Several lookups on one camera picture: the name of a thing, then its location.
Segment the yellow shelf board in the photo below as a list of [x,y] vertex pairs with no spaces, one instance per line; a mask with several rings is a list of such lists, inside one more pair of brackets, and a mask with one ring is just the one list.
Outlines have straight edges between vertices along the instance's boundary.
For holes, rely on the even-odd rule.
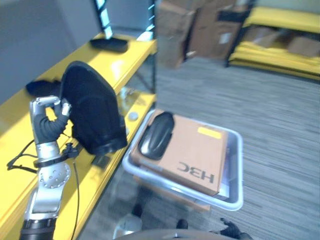
[[288,49],[283,47],[263,47],[250,41],[242,41],[235,48],[235,52],[246,52],[250,54],[269,56],[272,58],[280,58],[286,61],[299,62],[309,66],[320,68],[320,57],[308,57],[301,54],[288,52]]
[[310,12],[258,6],[252,9],[243,26],[264,25],[320,33],[320,15]]
[[230,61],[231,65],[237,65],[237,66],[244,66],[244,67],[251,67],[251,68],[257,68],[257,69],[263,69],[263,70],[268,70],[268,71],[274,71],[274,72],[279,72],[283,74],[290,74],[298,77],[303,77],[307,79],[313,79],[313,80],[319,80],[320,81],[320,76],[318,75],[313,75],[305,72],[300,72],[296,70],[291,70],[291,69],[286,69],[286,68],[281,68],[281,67],[275,67],[275,66],[270,66],[270,65],[265,65],[263,63],[256,63],[256,62],[249,62],[241,59],[234,59]]
[[[102,38],[102,33],[95,38]],[[113,87],[116,94],[126,85],[133,74],[150,54],[157,50],[156,40],[137,41],[131,37],[121,37],[128,41],[128,50],[117,53],[93,48],[89,42],[72,52],[38,79],[61,79],[66,67],[73,61],[82,61],[93,67]]]
[[[141,122],[143,121],[145,115],[147,114],[148,110],[152,106],[153,102],[155,102],[155,100],[156,95],[154,94],[140,93],[139,97],[136,99],[136,101],[130,108],[129,112],[126,114],[124,120],[125,125],[129,130],[129,133],[127,135],[128,142],[130,142],[133,139]],[[131,112],[138,113],[137,120],[129,120],[128,116]],[[91,165],[91,162],[95,156],[88,154],[85,150],[82,150],[79,156],[76,158],[75,162],[80,182],[80,207],[75,236],[77,236],[80,233],[93,207],[99,199],[103,189],[105,188],[106,184],[111,179],[112,174],[119,165],[125,151],[126,148],[123,148],[115,153],[107,154],[107,156],[109,157],[109,163],[105,169],[101,169],[97,166]],[[54,239],[59,240],[71,239],[77,210],[77,188],[75,173],[72,166],[72,159],[69,159],[67,162],[70,165],[72,173],[70,180],[67,182],[63,192],[61,209],[54,232]],[[26,195],[25,201],[21,202],[21,207],[19,208],[19,210],[15,209],[14,212],[16,221],[12,223],[12,226],[11,228],[9,228],[9,231],[3,232],[2,230],[0,230],[0,239],[18,239],[19,231],[23,222],[23,211],[25,210],[27,200],[29,198],[29,193],[25,194],[24,192],[24,195]]]
[[254,62],[257,64],[265,64],[274,66],[277,68],[287,68],[292,71],[305,72],[307,74],[318,75],[320,74],[319,65],[310,65],[303,62],[291,61],[290,59],[284,59],[280,57],[270,57],[268,55],[260,55],[250,53],[248,51],[236,51],[231,54],[230,60],[244,60],[248,62]]
[[[99,72],[113,87],[116,93],[129,81],[139,66],[150,54],[156,52],[156,41],[136,41],[130,37],[128,40],[128,51],[115,53],[105,50],[94,49],[89,43],[71,53],[58,62],[38,79],[61,78],[66,67],[73,61],[83,61]],[[6,163],[14,158],[19,151],[33,139],[32,127],[29,116],[29,102],[32,100],[24,89],[17,92],[5,103],[0,105],[0,154],[3,164],[0,166],[0,192],[6,193],[0,204],[0,239],[14,226],[21,213],[25,210],[26,202],[31,190],[37,183],[35,174],[14,169],[7,171]],[[50,118],[54,113],[49,111]],[[64,131],[71,136],[72,124]],[[68,141],[68,137],[61,135],[58,144],[62,148]],[[36,154],[35,146],[32,144],[25,153]],[[17,165],[33,168],[31,157],[21,157],[16,161]]]

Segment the computer mouse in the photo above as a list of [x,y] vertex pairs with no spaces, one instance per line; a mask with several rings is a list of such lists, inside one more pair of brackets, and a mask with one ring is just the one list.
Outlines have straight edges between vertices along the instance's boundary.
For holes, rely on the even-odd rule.
[[157,115],[148,126],[138,144],[140,153],[152,160],[160,160],[172,137],[175,121],[172,113]]

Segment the cardboard box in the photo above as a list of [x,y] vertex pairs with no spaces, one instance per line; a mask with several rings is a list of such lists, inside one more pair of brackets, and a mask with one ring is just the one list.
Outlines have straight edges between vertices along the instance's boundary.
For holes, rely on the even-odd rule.
[[310,58],[319,57],[320,41],[304,36],[297,36],[290,42],[287,49],[292,54],[300,54]]
[[178,68],[185,59],[185,41],[180,37],[157,36],[156,60],[159,65]]
[[210,57],[225,59],[237,37],[241,24],[238,22],[218,21],[214,25],[214,37],[212,48],[209,50]]
[[194,56],[209,57],[217,13],[215,2],[207,3],[197,12],[187,50],[189,56],[192,53]]
[[[191,30],[186,54],[187,57],[212,57],[216,55],[212,53],[212,51],[217,44],[217,35],[219,35],[219,38],[221,37],[220,33],[216,33],[216,31],[221,31],[221,24],[217,26],[217,24],[219,24],[217,21],[218,13],[224,8],[232,8],[235,2],[235,0],[208,0],[207,3],[197,11]],[[222,40],[225,42],[230,37],[230,34],[225,34],[222,36]],[[220,47],[224,47],[224,52],[228,52],[226,46]]]
[[[160,113],[161,110],[156,110],[147,125]],[[161,159],[143,156],[138,143],[132,149],[131,159],[142,168],[201,193],[217,194],[223,175],[228,133],[179,115],[173,115],[173,119],[172,137]]]
[[252,26],[246,32],[243,40],[264,48],[269,48],[279,36],[280,32],[271,27]]
[[207,2],[207,0],[163,0],[163,1],[187,10],[196,10],[198,8],[201,8]]
[[157,34],[166,37],[186,39],[194,18],[195,11],[186,10],[169,2],[163,1],[157,7]]

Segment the black cable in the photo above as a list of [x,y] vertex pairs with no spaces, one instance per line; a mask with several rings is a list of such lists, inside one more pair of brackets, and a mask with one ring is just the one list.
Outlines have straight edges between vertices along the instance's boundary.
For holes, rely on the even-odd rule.
[[29,156],[29,157],[33,157],[33,158],[37,158],[37,156],[35,155],[32,155],[32,154],[29,154],[29,153],[24,153],[27,148],[34,142],[35,140],[31,140],[22,150],[21,152],[19,152],[19,154],[17,156],[15,156],[12,160],[10,160],[6,166],[7,166],[7,170],[12,170],[12,169],[22,169],[22,170],[26,170],[28,172],[31,172],[31,173],[37,173],[36,170],[30,168],[30,167],[26,167],[26,166],[22,166],[22,165],[14,165],[15,162],[20,158],[20,157],[23,157],[23,156]]
[[76,228],[77,228],[77,223],[78,223],[78,216],[79,216],[79,207],[80,207],[80,186],[79,186],[79,178],[78,178],[78,171],[76,167],[76,162],[73,160],[72,162],[74,172],[75,172],[75,180],[76,180],[76,188],[77,188],[77,207],[76,207],[76,216],[75,216],[75,223],[74,223],[74,228],[73,228],[73,233],[71,240],[74,239],[75,233],[76,233]]
[[65,136],[67,136],[68,138],[71,138],[71,136],[65,134],[64,132],[62,133],[62,135],[65,135]]
[[35,158],[35,159],[38,158],[38,156],[29,154],[29,153],[24,153],[24,154],[21,155],[21,157],[23,157],[23,156],[32,157],[32,158]]

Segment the white tray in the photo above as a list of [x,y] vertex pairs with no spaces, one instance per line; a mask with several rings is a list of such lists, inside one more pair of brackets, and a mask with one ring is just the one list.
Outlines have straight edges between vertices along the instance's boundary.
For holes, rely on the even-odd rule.
[[140,179],[146,181],[149,184],[164,188],[169,190],[170,192],[175,192],[178,195],[182,195],[184,197],[188,197],[194,199],[195,203],[198,204],[210,204],[212,206],[217,206],[219,208],[228,210],[228,211],[237,211],[239,210],[244,203],[244,193],[243,193],[243,139],[239,133],[236,131],[204,123],[201,121],[197,121],[199,123],[205,124],[207,126],[211,126],[213,128],[222,129],[228,132],[227,139],[227,148],[229,149],[229,153],[227,154],[227,159],[225,167],[228,167],[227,171],[223,171],[228,176],[223,175],[223,182],[228,181],[226,185],[228,185],[229,193],[225,193],[224,191],[227,188],[221,189],[221,195],[217,194],[215,196],[210,196],[189,188],[187,186],[183,186],[177,182],[174,182],[170,179],[167,179],[161,175],[158,175],[155,172],[152,172],[147,169],[140,168],[139,166],[133,164],[130,159],[130,152],[132,151],[133,146],[139,140],[140,135],[143,133],[143,129],[147,124],[148,120],[154,113],[154,110],[151,110],[146,117],[144,118],[140,128],[138,129],[136,135],[134,136],[130,146],[125,152],[122,160],[123,168],[139,177]]

